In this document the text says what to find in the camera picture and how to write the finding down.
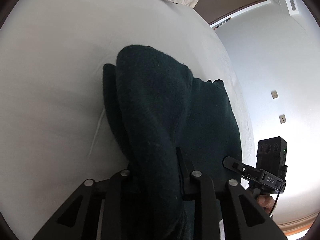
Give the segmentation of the person's right hand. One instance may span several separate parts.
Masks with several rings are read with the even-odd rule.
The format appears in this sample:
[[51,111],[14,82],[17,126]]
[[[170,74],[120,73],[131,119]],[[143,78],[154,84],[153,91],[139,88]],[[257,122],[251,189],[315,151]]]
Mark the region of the person's right hand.
[[269,215],[272,212],[275,200],[268,195],[260,195],[257,197],[257,203],[264,209],[264,211]]

